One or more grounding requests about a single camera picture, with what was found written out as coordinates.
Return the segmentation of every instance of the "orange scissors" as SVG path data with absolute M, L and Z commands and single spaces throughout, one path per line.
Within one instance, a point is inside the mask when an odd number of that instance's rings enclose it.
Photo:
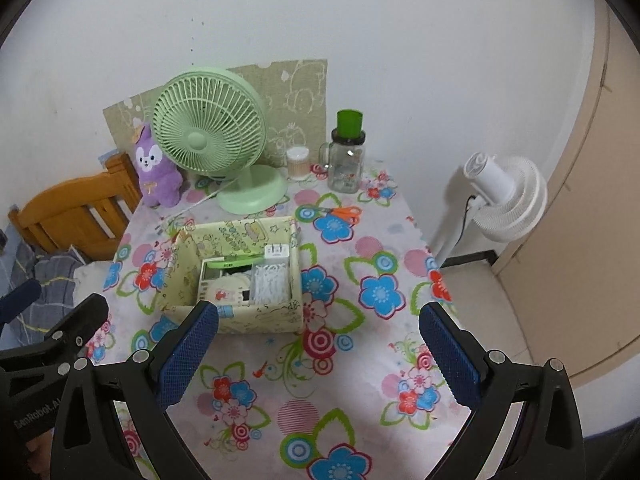
M 356 206 L 352 207 L 317 207 L 318 211 L 322 213 L 327 213 L 333 216 L 337 216 L 341 220 L 347 222 L 350 226 L 354 226 L 360 222 L 360 215 L 362 214 L 362 209 Z

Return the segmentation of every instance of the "floral tablecloth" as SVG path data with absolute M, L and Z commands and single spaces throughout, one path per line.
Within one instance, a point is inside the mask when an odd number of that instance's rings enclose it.
M 186 445 L 215 479 L 423 479 L 469 414 L 458 405 L 418 332 L 432 299 L 450 296 L 396 184 L 381 167 L 362 190 L 329 191 L 317 171 L 258 216 L 299 219 L 305 329 L 218 335 L 181 402 L 168 409 Z M 183 225 L 237 218 L 208 200 L 162 221 L 218 183 L 189 182 L 172 210 L 140 205 L 104 295 L 109 320 L 88 344 L 96 364 L 152 348 L 175 327 L 156 303 Z M 357 221 L 316 208 L 359 208 Z M 130 450 L 156 478 L 126 408 Z

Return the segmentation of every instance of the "jar handle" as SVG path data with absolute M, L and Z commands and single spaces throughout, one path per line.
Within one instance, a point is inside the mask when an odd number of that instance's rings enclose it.
M 329 147 L 331 144 L 329 142 L 324 142 L 320 146 L 320 150 L 318 152 L 318 163 L 320 167 L 325 171 L 329 170 Z

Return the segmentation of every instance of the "white lid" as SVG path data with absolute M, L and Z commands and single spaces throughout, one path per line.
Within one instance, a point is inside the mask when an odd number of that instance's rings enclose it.
M 292 146 L 287 150 L 287 158 L 300 162 L 309 156 L 309 148 L 306 146 Z

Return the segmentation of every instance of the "white standing fan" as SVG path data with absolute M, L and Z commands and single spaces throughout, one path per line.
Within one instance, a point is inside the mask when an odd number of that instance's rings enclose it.
M 529 233 L 545 212 L 546 181 L 528 158 L 491 158 L 478 152 L 466 162 L 463 173 L 479 194 L 467 201 L 458 229 L 438 252 L 439 265 L 451 254 L 471 221 L 489 240 L 504 243 Z

